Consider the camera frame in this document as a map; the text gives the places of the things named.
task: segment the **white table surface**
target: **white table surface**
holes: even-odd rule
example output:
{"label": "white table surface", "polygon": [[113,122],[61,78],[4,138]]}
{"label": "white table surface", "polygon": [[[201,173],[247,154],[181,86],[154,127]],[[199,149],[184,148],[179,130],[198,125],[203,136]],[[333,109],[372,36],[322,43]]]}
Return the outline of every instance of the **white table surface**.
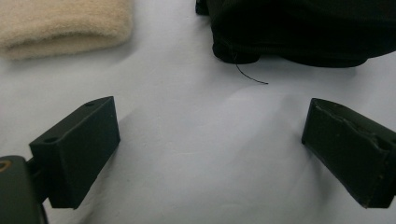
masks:
{"label": "white table surface", "polygon": [[113,95],[121,142],[77,210],[50,223],[396,223],[364,209],[300,143],[311,98],[396,130],[396,54],[348,69],[277,57],[241,65],[212,53],[193,0],[135,0],[131,41],[113,49],[0,60],[0,156],[80,105]]}

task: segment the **screw hole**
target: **screw hole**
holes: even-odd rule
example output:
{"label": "screw hole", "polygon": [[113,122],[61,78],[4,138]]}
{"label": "screw hole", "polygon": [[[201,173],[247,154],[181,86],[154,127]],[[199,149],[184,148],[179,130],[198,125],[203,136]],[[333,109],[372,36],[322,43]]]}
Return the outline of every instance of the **screw hole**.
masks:
{"label": "screw hole", "polygon": [[9,166],[11,166],[11,161],[0,161],[0,173],[5,171]]}
{"label": "screw hole", "polygon": [[53,143],[53,142],[55,142],[56,140],[58,140],[57,137],[52,137],[52,138],[47,138],[46,140],[44,140],[44,142],[45,142],[45,143]]}

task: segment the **beige towel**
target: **beige towel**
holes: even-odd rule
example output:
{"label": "beige towel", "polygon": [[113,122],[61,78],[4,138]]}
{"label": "beige towel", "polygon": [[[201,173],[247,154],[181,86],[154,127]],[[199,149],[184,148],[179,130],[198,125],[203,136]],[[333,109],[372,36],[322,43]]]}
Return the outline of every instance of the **beige towel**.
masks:
{"label": "beige towel", "polygon": [[9,59],[74,54],[125,42],[131,0],[1,0],[0,54]]}

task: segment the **black fabric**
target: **black fabric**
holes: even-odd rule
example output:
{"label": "black fabric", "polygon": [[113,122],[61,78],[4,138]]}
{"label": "black fabric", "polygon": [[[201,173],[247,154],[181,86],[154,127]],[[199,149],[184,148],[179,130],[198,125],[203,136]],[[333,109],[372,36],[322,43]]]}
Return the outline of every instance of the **black fabric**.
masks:
{"label": "black fabric", "polygon": [[349,67],[396,50],[394,0],[199,0],[197,13],[209,14],[214,53],[226,63],[236,53],[242,63],[266,54]]}

